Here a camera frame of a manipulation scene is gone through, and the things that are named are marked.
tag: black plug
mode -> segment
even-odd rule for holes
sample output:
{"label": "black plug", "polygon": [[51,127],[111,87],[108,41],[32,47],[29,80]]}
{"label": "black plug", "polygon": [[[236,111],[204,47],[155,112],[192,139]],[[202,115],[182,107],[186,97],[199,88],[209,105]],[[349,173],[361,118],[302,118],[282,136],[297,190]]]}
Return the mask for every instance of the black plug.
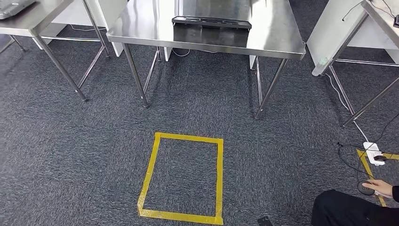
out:
{"label": "black plug", "polygon": [[376,160],[376,161],[387,161],[388,159],[385,156],[379,155],[379,156],[374,157],[374,160]]}
{"label": "black plug", "polygon": [[393,26],[399,28],[399,15],[394,18]]}

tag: black cable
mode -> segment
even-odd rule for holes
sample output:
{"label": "black cable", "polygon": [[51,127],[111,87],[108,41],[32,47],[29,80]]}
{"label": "black cable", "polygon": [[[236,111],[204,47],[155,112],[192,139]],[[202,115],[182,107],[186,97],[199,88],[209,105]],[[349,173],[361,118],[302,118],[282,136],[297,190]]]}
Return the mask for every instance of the black cable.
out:
{"label": "black cable", "polygon": [[[382,131],[381,134],[380,134],[380,137],[379,137],[375,142],[373,142],[371,145],[373,145],[373,144],[377,143],[379,140],[381,140],[381,138],[383,137],[383,135],[384,135],[384,133],[385,133],[387,127],[388,127],[388,126],[391,124],[391,122],[393,122],[398,116],[399,116],[399,113],[398,113],[395,117],[393,117],[393,118],[385,125],[383,131]],[[374,179],[374,177],[371,176],[370,174],[368,174],[367,172],[364,172],[364,171],[359,170],[361,158],[362,158],[363,155],[366,153],[366,150],[365,150],[363,147],[358,147],[358,146],[355,146],[355,145],[343,145],[343,144],[341,144],[341,143],[339,143],[339,142],[338,142],[338,145],[340,146],[340,147],[338,148],[338,156],[340,157],[340,159],[342,160],[342,162],[345,163],[345,165],[347,165],[348,167],[350,167],[350,168],[356,170],[356,179],[358,180],[358,182],[360,181],[360,180],[359,180],[359,172],[361,172],[361,173],[363,173],[363,174],[366,174],[366,175],[368,175],[369,177],[371,177],[371,178]],[[363,154],[359,157],[359,161],[358,161],[358,166],[357,166],[357,168],[355,168],[355,167],[349,165],[349,164],[343,159],[343,157],[341,156],[341,148],[344,147],[344,146],[352,146],[352,147],[356,147],[356,148],[359,148],[359,149],[364,150]]]}
{"label": "black cable", "polygon": [[343,159],[343,157],[341,156],[341,148],[343,148],[343,147],[345,147],[345,146],[351,146],[351,147],[356,147],[356,148],[361,148],[361,147],[357,147],[357,146],[354,146],[354,145],[343,145],[343,144],[340,144],[340,143],[338,143],[338,145],[340,146],[340,147],[338,148],[338,156],[339,156],[339,158],[342,160],[343,163],[345,163],[346,166],[348,166],[348,167],[351,168],[351,169],[356,170],[356,179],[358,180],[358,182],[360,181],[360,180],[359,180],[359,174],[358,174],[359,172],[360,172],[360,173],[363,173],[363,174],[366,174],[366,175],[370,176],[371,178],[374,178],[373,176],[371,176],[371,175],[368,174],[367,172],[364,172],[364,171],[359,170],[360,160],[361,160],[361,158],[363,157],[364,153],[366,153],[366,151],[364,151],[363,154],[359,157],[358,167],[355,168],[355,167],[351,166],[349,163],[347,163],[347,162]]}
{"label": "black cable", "polygon": [[385,133],[386,128],[387,128],[387,127],[389,126],[389,124],[390,124],[392,121],[394,121],[398,116],[399,116],[399,113],[398,113],[395,117],[393,117],[393,118],[385,125],[385,127],[384,127],[384,129],[383,129],[383,131],[382,131],[382,133],[381,133],[381,135],[380,135],[380,137],[379,137],[374,143],[377,143],[378,141],[380,141],[380,139],[383,137],[383,135],[384,135],[384,133]]}
{"label": "black cable", "polygon": [[370,1],[371,5],[373,5],[375,8],[377,8],[377,9],[381,10],[382,12],[384,12],[384,13],[390,15],[392,18],[395,18],[395,15],[392,13],[392,9],[389,7],[389,5],[386,3],[385,0],[383,0],[383,2],[384,2],[385,5],[388,7],[389,13],[388,13],[387,11],[383,10],[382,8],[378,8],[377,6],[375,6],[372,0],[369,0],[369,1]]}
{"label": "black cable", "polygon": [[[389,5],[385,2],[385,0],[382,0],[382,1],[383,1],[383,2],[385,3],[385,5],[388,7],[390,13],[388,13],[388,12],[385,11],[385,10],[383,10],[382,8],[378,8],[377,6],[375,6],[372,0],[368,0],[368,1],[369,1],[375,8],[381,10],[382,12],[384,12],[384,13],[386,13],[386,14],[389,14],[392,18],[395,18],[395,15],[392,13],[392,9],[391,9],[391,8],[389,7]],[[352,7],[351,9],[349,9],[349,11],[348,11],[348,12],[345,14],[345,16],[342,18],[342,21],[345,21],[345,18],[349,15],[349,13],[352,12],[352,10],[353,10],[355,7],[357,7],[358,5],[360,5],[361,3],[362,3],[362,2],[359,2],[359,3],[356,4],[354,7]]]}
{"label": "black cable", "polygon": [[358,5],[360,5],[362,2],[359,2],[358,4],[356,4],[354,7],[352,7],[351,9],[349,9],[349,11],[345,14],[345,16],[342,18],[342,21],[345,21],[345,17],[350,13],[350,12],[352,12],[352,10],[356,7],[356,6],[358,6]]}

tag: white cable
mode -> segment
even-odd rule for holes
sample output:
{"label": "white cable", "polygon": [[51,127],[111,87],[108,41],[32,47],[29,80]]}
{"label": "white cable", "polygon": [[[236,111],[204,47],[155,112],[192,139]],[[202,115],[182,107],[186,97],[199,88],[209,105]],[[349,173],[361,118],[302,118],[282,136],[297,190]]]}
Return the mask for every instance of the white cable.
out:
{"label": "white cable", "polygon": [[176,56],[178,56],[178,57],[185,57],[185,56],[187,56],[187,55],[190,54],[190,50],[188,50],[188,52],[187,52],[186,54],[184,54],[184,55],[179,55],[179,54],[177,54],[177,53],[175,52],[174,49],[172,49],[172,52],[173,52],[174,54],[176,54]]}
{"label": "white cable", "polygon": [[367,139],[367,137],[366,137],[366,135],[363,133],[363,131],[362,131],[361,128],[358,126],[358,124],[356,123],[356,121],[353,121],[353,123],[356,125],[356,127],[359,129],[359,131],[362,133],[362,135],[364,136],[364,139],[366,139],[366,141],[369,142],[368,139]]}
{"label": "white cable", "polygon": [[337,90],[337,89],[335,88],[335,86],[333,85],[333,81],[332,81],[330,75],[328,75],[327,73],[326,73],[325,75],[327,75],[328,78],[330,79],[331,86],[332,86],[333,89],[337,92],[338,97],[339,97],[339,100],[341,101],[341,104],[349,111],[349,108],[343,103],[343,101],[342,101],[342,99],[341,99],[341,94],[339,94],[338,90]]}
{"label": "white cable", "polygon": [[207,52],[207,53],[217,53],[217,52],[212,52],[212,51],[207,51],[207,50],[202,50],[202,52]]}
{"label": "white cable", "polygon": [[[207,51],[207,50],[201,50],[201,51],[202,51],[202,52],[207,52],[207,53],[217,53],[217,52],[212,52],[212,51]],[[179,54],[177,54],[177,53],[175,52],[174,49],[172,49],[172,52],[173,52],[174,54],[176,54],[176,56],[178,56],[178,57],[185,57],[185,56],[189,55],[190,50],[188,50],[188,52],[187,52],[186,54],[184,54],[184,55],[179,55]]]}
{"label": "white cable", "polygon": [[92,32],[92,31],[95,31],[95,29],[87,29],[87,30],[84,30],[84,29],[74,28],[74,27],[72,26],[72,24],[70,24],[70,26],[71,26],[72,30],[74,30],[74,31],[81,31],[81,32]]}
{"label": "white cable", "polygon": [[[328,78],[330,79],[330,83],[331,83],[331,86],[333,87],[333,89],[337,92],[337,94],[338,94],[338,97],[339,97],[339,100],[341,101],[341,104],[349,111],[349,108],[343,103],[343,101],[342,101],[342,99],[341,99],[341,94],[338,92],[338,90],[335,88],[335,86],[333,85],[333,80],[331,79],[331,76],[329,75],[329,74],[325,74],[325,75],[327,75],[328,76]],[[367,137],[366,137],[366,135],[363,133],[363,131],[361,130],[361,128],[358,126],[358,124],[356,123],[356,121],[353,121],[353,123],[356,125],[356,127],[359,129],[359,131],[361,132],[361,134],[364,136],[364,138],[366,139],[366,141],[367,142],[369,142],[368,141],[368,139],[367,139]]]}

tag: stainless steel table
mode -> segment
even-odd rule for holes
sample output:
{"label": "stainless steel table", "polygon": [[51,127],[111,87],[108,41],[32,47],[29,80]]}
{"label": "stainless steel table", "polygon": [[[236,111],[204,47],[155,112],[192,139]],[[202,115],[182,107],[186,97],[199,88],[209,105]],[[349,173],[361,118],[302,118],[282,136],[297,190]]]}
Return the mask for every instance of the stainless steel table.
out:
{"label": "stainless steel table", "polygon": [[393,18],[394,16],[391,15],[390,9],[386,6],[389,5],[393,12],[399,12],[399,1],[397,0],[373,0],[372,2],[369,0],[363,0],[361,2],[361,6],[364,8],[364,12],[362,14],[362,18],[359,20],[356,27],[353,29],[349,37],[345,40],[343,45],[341,46],[340,50],[334,56],[332,62],[329,65],[329,70],[332,73],[340,92],[343,95],[346,105],[348,106],[349,112],[351,117],[343,124],[343,126],[347,126],[352,122],[355,122],[367,109],[375,104],[380,98],[382,98],[390,89],[395,87],[395,85],[399,84],[399,75],[398,77],[392,81],[392,83],[387,86],[384,90],[382,90],[378,95],[376,95],[373,99],[371,99],[366,105],[364,105],[360,110],[357,112],[354,111],[353,106],[346,95],[345,90],[338,78],[337,73],[333,68],[334,62],[343,62],[343,63],[350,63],[350,64],[363,64],[363,65],[380,65],[380,66],[393,66],[399,67],[399,64],[392,64],[392,63],[382,63],[382,62],[369,62],[369,61],[362,61],[362,60],[347,60],[347,59],[339,59],[340,54],[346,49],[349,42],[352,40],[354,35],[358,32],[359,28],[362,26],[365,19],[370,16],[375,20],[375,22],[382,28],[382,30],[388,35],[388,37],[393,41],[393,43],[399,48],[399,28],[393,26]]}
{"label": "stainless steel table", "polygon": [[[86,8],[88,16],[93,24],[93,27],[96,31],[98,39],[77,39],[77,38],[64,38],[64,37],[41,37],[40,33],[62,12],[64,11],[73,0],[38,0],[35,4],[29,6],[27,9],[22,11],[16,16],[10,17],[5,20],[0,20],[0,34],[8,34],[13,39],[15,35],[33,37],[37,43],[44,49],[44,51],[48,54],[50,59],[54,62],[63,76],[68,80],[73,89],[78,93],[82,100],[87,100],[86,97],[81,92],[80,88],[88,77],[89,73],[93,69],[95,63],[100,57],[101,53],[105,50],[107,56],[109,56],[109,52],[105,46],[104,40],[98,30],[96,22],[94,21],[93,15],[88,7],[86,2],[87,0],[83,0],[83,4]],[[97,56],[92,61],[90,67],[84,74],[81,79],[79,85],[73,81],[70,77],[69,73],[65,70],[64,66],[58,61],[58,59],[54,56],[51,49],[44,42],[45,39],[58,39],[58,40],[74,40],[74,41],[98,41],[101,42],[101,48],[97,53]]]}
{"label": "stainless steel table", "polygon": [[[221,17],[226,14],[247,18],[252,29],[212,29],[196,26],[174,26],[175,16]],[[160,60],[160,48],[184,48],[256,56],[259,92],[258,119],[287,60],[302,60],[305,55],[302,41],[288,0],[131,0],[107,33],[109,41],[121,42],[136,80],[137,89],[148,107],[145,97],[152,71]],[[144,86],[128,44],[156,46],[157,51]],[[265,97],[257,57],[281,58]]]}

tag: electrical cable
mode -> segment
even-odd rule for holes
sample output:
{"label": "electrical cable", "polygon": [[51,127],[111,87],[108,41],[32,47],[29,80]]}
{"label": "electrical cable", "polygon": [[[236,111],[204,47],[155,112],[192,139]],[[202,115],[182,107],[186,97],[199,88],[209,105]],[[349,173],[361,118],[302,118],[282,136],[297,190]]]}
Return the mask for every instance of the electrical cable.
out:
{"label": "electrical cable", "polygon": [[388,7],[389,13],[388,13],[387,11],[383,10],[382,8],[378,8],[377,6],[375,6],[372,0],[369,0],[369,1],[370,1],[371,5],[373,5],[375,8],[377,8],[377,9],[381,10],[382,12],[384,12],[384,13],[390,15],[392,18],[395,18],[394,14],[392,13],[392,9],[391,9],[391,8],[389,7],[389,5],[385,2],[385,0],[383,0],[383,2],[384,2],[385,5]]}
{"label": "electrical cable", "polygon": [[[383,131],[382,131],[381,134],[380,134],[380,137],[379,137],[376,141],[374,141],[367,149],[369,149],[372,145],[374,145],[375,143],[377,143],[378,141],[381,140],[381,138],[383,137],[383,135],[384,135],[384,133],[385,133],[387,127],[388,127],[388,126],[391,124],[391,122],[393,122],[398,116],[399,116],[399,113],[398,113],[395,117],[393,117],[393,118],[385,125]],[[350,168],[356,170],[356,179],[358,180],[358,182],[360,181],[360,180],[359,180],[359,172],[361,172],[361,173],[363,173],[363,174],[366,174],[366,175],[370,176],[371,178],[373,178],[373,176],[369,175],[368,173],[359,170],[361,158],[362,158],[363,155],[366,153],[366,150],[367,150],[367,149],[364,149],[363,147],[358,147],[358,146],[355,146],[355,145],[343,145],[343,144],[340,144],[340,143],[338,143],[338,145],[340,146],[340,147],[338,148],[338,156],[340,157],[340,159],[342,160],[342,162],[345,163],[345,165],[347,165],[348,167],[350,167]],[[357,166],[357,168],[354,168],[353,166],[349,165],[349,164],[343,159],[343,157],[341,156],[341,148],[344,147],[344,146],[352,146],[352,147],[356,147],[356,148],[359,148],[359,149],[364,150],[363,154],[359,157],[359,161],[358,161],[358,166]]]}
{"label": "electrical cable", "polygon": [[[330,79],[330,84],[333,87],[333,89],[337,92],[339,100],[341,101],[341,104],[349,111],[349,108],[343,103],[343,100],[341,98],[341,94],[339,93],[339,91],[335,88],[335,86],[333,85],[333,80],[331,79],[331,76],[327,73],[325,73],[325,75],[328,76],[328,78]],[[366,141],[368,142],[368,139],[366,137],[366,135],[364,134],[364,132],[361,130],[361,128],[358,126],[358,124],[353,121],[353,123],[355,123],[356,127],[359,129],[359,131],[361,132],[361,134],[363,135],[363,137],[366,139]]]}
{"label": "electrical cable", "polygon": [[85,29],[74,28],[72,24],[70,24],[70,26],[71,26],[72,30],[74,30],[74,31],[81,31],[81,32],[92,32],[92,31],[95,31],[95,29],[87,29],[87,30],[85,30]]}
{"label": "electrical cable", "polygon": [[[389,7],[389,5],[386,3],[385,0],[382,0],[382,1],[383,1],[383,2],[385,3],[385,5],[388,7],[389,12],[383,10],[382,8],[379,8],[379,7],[375,6],[372,0],[368,0],[368,1],[369,1],[369,2],[371,3],[371,5],[373,5],[375,8],[377,8],[377,9],[383,11],[383,12],[386,13],[386,14],[389,14],[392,18],[395,18],[395,15],[392,13],[392,9]],[[345,16],[342,18],[342,21],[345,21],[345,18],[349,15],[349,13],[352,12],[352,10],[353,10],[355,7],[357,7],[358,5],[360,5],[361,3],[362,3],[362,1],[359,2],[358,4],[356,4],[356,5],[355,5],[354,7],[352,7],[351,9],[349,9],[349,11],[348,11],[348,12],[345,14]]]}
{"label": "electrical cable", "polygon": [[[341,101],[341,104],[349,111],[349,108],[343,103],[343,101],[342,101],[342,99],[341,99],[341,94],[338,92],[338,90],[337,90],[337,89],[335,88],[335,86],[333,85],[331,76],[330,76],[329,74],[327,74],[327,73],[325,73],[325,75],[327,75],[328,78],[330,79],[331,86],[332,86],[333,89],[337,92],[338,97],[339,97],[339,100]],[[348,167],[351,168],[351,169],[356,170],[356,179],[357,179],[358,182],[360,182],[360,180],[359,180],[359,172],[361,172],[361,173],[363,173],[363,174],[366,174],[366,175],[368,175],[368,176],[371,177],[371,178],[374,178],[373,176],[369,175],[367,172],[364,172],[364,171],[359,170],[361,158],[362,158],[362,157],[364,156],[364,154],[366,153],[366,150],[368,150],[372,145],[374,145],[375,143],[377,143],[378,141],[381,140],[381,138],[383,137],[383,135],[384,135],[384,133],[385,133],[387,127],[388,127],[388,126],[391,124],[391,122],[393,122],[398,116],[399,116],[399,113],[398,113],[395,117],[393,117],[393,118],[385,125],[385,127],[384,127],[383,131],[381,132],[379,138],[378,138],[376,141],[374,141],[367,149],[364,149],[363,147],[358,147],[358,146],[355,146],[355,145],[343,145],[343,144],[340,144],[340,143],[338,142],[338,145],[340,146],[340,147],[338,148],[338,156],[339,156],[339,158],[342,160],[342,162],[345,163],[346,166],[348,166]],[[369,140],[367,139],[366,135],[365,135],[365,134],[363,133],[363,131],[360,129],[360,127],[358,126],[358,124],[357,124],[355,121],[354,121],[354,123],[355,123],[356,127],[360,130],[360,132],[362,133],[362,135],[364,136],[364,138],[366,139],[366,141],[369,142]],[[350,165],[349,163],[347,163],[347,162],[343,159],[343,157],[341,156],[341,148],[344,147],[344,146],[352,146],[352,147],[356,147],[356,148],[359,148],[359,149],[364,150],[363,154],[359,157],[357,168],[351,166],[351,165]]]}
{"label": "electrical cable", "polygon": [[[217,53],[217,52],[212,52],[212,51],[207,51],[207,50],[200,50],[200,51],[207,52],[207,53]],[[186,54],[183,54],[183,55],[177,54],[174,49],[172,49],[172,52],[178,57],[185,57],[190,54],[190,49],[188,50],[188,52]]]}
{"label": "electrical cable", "polygon": [[360,5],[362,3],[362,1],[360,1],[358,4],[356,4],[354,7],[352,7],[351,9],[349,9],[349,11],[345,14],[345,16],[342,18],[342,21],[345,21],[345,18],[349,15],[350,12],[352,12],[352,10],[357,7],[358,5]]}
{"label": "electrical cable", "polygon": [[176,54],[176,56],[178,56],[178,57],[185,57],[185,56],[187,56],[187,55],[189,55],[189,54],[190,54],[190,50],[188,50],[188,52],[187,52],[186,54],[183,54],[183,55],[179,55],[179,54],[177,54],[177,53],[175,52],[175,50],[174,50],[174,49],[172,49],[172,52],[173,52],[174,54]]}
{"label": "electrical cable", "polygon": [[366,137],[366,135],[363,133],[363,131],[362,131],[361,128],[358,126],[358,124],[356,123],[356,121],[353,121],[353,123],[356,125],[356,127],[358,128],[358,130],[362,133],[362,135],[364,136],[364,139],[366,139],[366,141],[369,142],[368,139],[367,139],[367,137]]}

